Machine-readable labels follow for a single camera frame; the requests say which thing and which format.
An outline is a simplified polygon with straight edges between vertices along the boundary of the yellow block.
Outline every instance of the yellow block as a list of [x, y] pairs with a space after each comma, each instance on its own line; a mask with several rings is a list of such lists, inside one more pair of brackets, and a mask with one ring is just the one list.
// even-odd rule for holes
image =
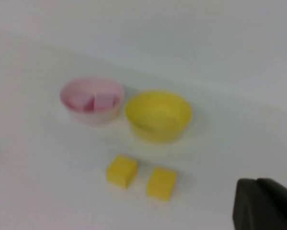
[[161, 167], [155, 167], [149, 180], [147, 195], [162, 200], [169, 200], [177, 174], [175, 171]]
[[136, 177], [137, 171], [136, 161], [118, 155], [106, 171], [107, 181], [126, 189]]

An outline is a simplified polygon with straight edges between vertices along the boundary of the pink block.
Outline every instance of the pink block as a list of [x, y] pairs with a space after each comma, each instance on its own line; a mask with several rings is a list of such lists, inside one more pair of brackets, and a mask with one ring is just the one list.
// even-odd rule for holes
[[93, 95], [76, 94], [69, 98], [69, 105], [78, 111], [90, 111], [93, 110]]
[[94, 99], [94, 110], [107, 110], [114, 106], [115, 96], [111, 94], [97, 94]]

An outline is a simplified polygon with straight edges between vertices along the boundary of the white table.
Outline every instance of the white table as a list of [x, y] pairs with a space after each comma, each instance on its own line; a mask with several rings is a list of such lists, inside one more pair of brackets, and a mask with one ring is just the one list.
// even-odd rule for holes
[[[128, 96], [174, 90], [192, 103], [194, 121], [170, 145], [134, 137], [123, 112], [109, 125], [83, 126], [58, 94], [89, 74], [122, 82]], [[126, 192], [105, 179], [118, 153], [140, 162]], [[145, 196], [153, 165], [179, 172], [170, 203]], [[0, 32], [0, 230], [232, 230], [241, 177], [287, 186], [287, 112]]]

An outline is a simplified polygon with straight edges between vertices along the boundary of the cube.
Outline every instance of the cube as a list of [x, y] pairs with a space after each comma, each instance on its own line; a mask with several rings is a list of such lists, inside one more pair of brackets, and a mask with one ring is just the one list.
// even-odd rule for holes
[[110, 94], [97, 94], [94, 99], [94, 110], [107, 110], [114, 106], [115, 96]]
[[147, 195], [168, 201], [175, 185], [177, 173], [155, 167], [147, 187]]
[[106, 171], [107, 181], [127, 189], [136, 177], [137, 171], [138, 164], [136, 161], [118, 155]]
[[94, 96], [88, 94], [76, 94], [69, 98], [69, 105], [78, 111], [93, 110]]

